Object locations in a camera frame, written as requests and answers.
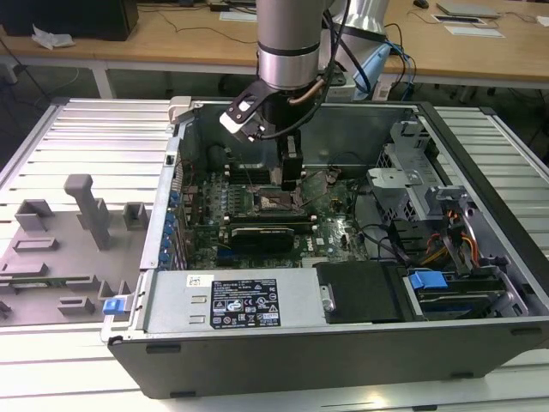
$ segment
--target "white paper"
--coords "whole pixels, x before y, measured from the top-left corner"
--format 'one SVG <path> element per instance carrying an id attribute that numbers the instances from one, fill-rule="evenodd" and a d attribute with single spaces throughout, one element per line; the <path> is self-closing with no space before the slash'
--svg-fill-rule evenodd
<path id="1" fill-rule="evenodd" d="M 476 27 L 448 27 L 446 30 L 455 36 L 474 36 L 474 37 L 496 37 L 504 38 L 498 30 L 494 28 L 476 28 Z"/>
<path id="2" fill-rule="evenodd" d="M 53 50 L 53 47 L 68 47 L 75 45 L 70 34 L 53 34 L 40 30 L 33 25 L 33 40 L 46 49 Z"/>
<path id="3" fill-rule="evenodd" d="M 537 21 L 543 27 L 549 27 L 549 17 L 544 17 L 543 15 L 538 15 L 536 17 Z"/>

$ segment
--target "laptop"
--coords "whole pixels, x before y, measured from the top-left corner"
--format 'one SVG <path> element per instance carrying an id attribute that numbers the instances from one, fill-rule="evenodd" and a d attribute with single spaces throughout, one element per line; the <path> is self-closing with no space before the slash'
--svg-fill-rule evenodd
<path id="1" fill-rule="evenodd" d="M 500 14 L 487 6 L 470 3 L 452 3 L 441 1 L 437 3 L 447 15 L 465 15 L 471 17 L 485 17 L 487 19 L 497 19 Z"/>

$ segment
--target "robotic arm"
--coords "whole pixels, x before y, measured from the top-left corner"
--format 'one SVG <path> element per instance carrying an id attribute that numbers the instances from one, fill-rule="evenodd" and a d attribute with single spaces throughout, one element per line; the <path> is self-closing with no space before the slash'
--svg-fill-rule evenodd
<path id="1" fill-rule="evenodd" d="M 328 94 L 343 34 L 372 34 L 371 23 L 377 21 L 370 18 L 372 11 L 382 17 L 381 27 L 374 31 L 383 31 L 387 2 L 256 0 L 258 79 L 231 103 L 220 122 L 242 142 L 276 140 L 282 190 L 296 187 L 303 166 L 299 127 L 311 120 Z M 327 12 L 330 6 L 333 20 Z M 325 70 L 319 75 L 323 16 L 333 35 L 329 36 Z M 354 26 L 346 27 L 350 17 Z M 374 34 L 384 40 L 384 32 Z"/>

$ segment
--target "floor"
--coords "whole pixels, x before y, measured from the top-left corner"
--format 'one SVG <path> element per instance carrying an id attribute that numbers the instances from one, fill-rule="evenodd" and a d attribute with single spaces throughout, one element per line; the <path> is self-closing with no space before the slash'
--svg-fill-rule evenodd
<path id="1" fill-rule="evenodd" d="M 70 68 L 29 68 L 34 79 L 51 96 L 99 97 L 90 70 Z M 166 75 L 161 72 L 113 70 L 112 81 L 118 98 L 164 99 Z M 251 76 L 224 76 L 223 88 L 219 88 L 222 76 L 211 74 L 172 73 L 174 95 L 213 97 L 220 94 L 234 96 L 250 82 Z M 28 132 L 47 108 L 38 88 L 26 72 L 19 74 L 14 86 L 0 87 L 0 168 L 17 150 Z M 392 100 L 399 100 L 404 92 L 400 85 L 391 93 Z M 486 88 L 479 88 L 476 95 L 463 105 L 458 101 L 461 90 L 455 86 L 416 85 L 411 100 L 429 101 L 435 106 L 489 106 L 524 141 L 529 142 L 540 128 L 549 112 L 549 93 L 537 90 L 497 89 L 493 96 Z M 549 138 L 538 133 L 532 144 L 533 151 L 543 157 L 549 147 Z"/>

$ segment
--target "barcode sticker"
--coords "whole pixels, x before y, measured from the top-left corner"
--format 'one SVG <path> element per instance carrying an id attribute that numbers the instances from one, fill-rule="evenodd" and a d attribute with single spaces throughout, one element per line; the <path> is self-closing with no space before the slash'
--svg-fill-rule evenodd
<path id="1" fill-rule="evenodd" d="M 207 288 L 213 281 L 214 275 L 188 275 L 187 288 Z"/>

